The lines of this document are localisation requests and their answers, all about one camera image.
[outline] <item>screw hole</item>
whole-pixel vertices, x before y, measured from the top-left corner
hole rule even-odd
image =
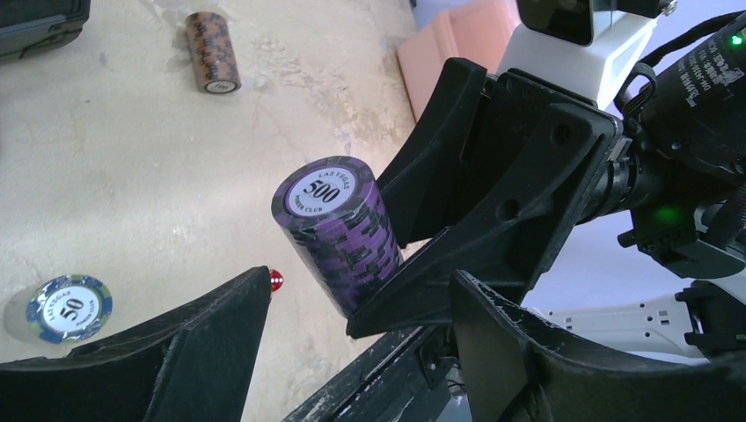
[[[573,138],[573,130],[568,125],[558,125],[552,131],[552,142],[561,147]]]

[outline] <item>beige floor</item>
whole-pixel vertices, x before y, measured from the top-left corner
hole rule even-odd
[[[0,66],[0,305],[88,273],[111,289],[97,338],[178,307],[251,266],[280,269],[244,420],[275,421],[372,339],[344,320],[269,213],[322,156],[381,171],[413,127],[394,48],[407,0],[106,0],[67,47]],[[219,11],[244,86],[199,93],[180,31]],[[0,333],[0,361],[62,356]]]

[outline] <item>white plastic housing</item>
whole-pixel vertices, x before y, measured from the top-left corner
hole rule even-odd
[[[622,87],[653,35],[656,19],[622,13],[588,47],[519,25],[510,38],[498,75],[517,68],[583,97],[605,109]]]
[[[583,338],[623,352],[705,357],[684,341],[684,334],[693,331],[689,310],[674,295],[606,308],[529,310]]]
[[[722,288],[736,300],[746,304],[746,272],[740,272],[730,277],[723,277],[717,280],[708,280],[715,286]]]

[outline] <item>small red object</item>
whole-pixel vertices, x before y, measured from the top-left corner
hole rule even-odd
[[[280,287],[282,287],[282,283],[285,282],[285,278],[282,277],[282,274],[280,274],[279,271],[270,270],[269,281],[272,283],[272,292],[276,292],[277,290],[280,290]]]

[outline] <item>purple poker chip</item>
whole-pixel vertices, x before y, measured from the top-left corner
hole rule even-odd
[[[344,317],[401,260],[375,175],[357,158],[332,156],[293,172],[272,198],[272,215]]]

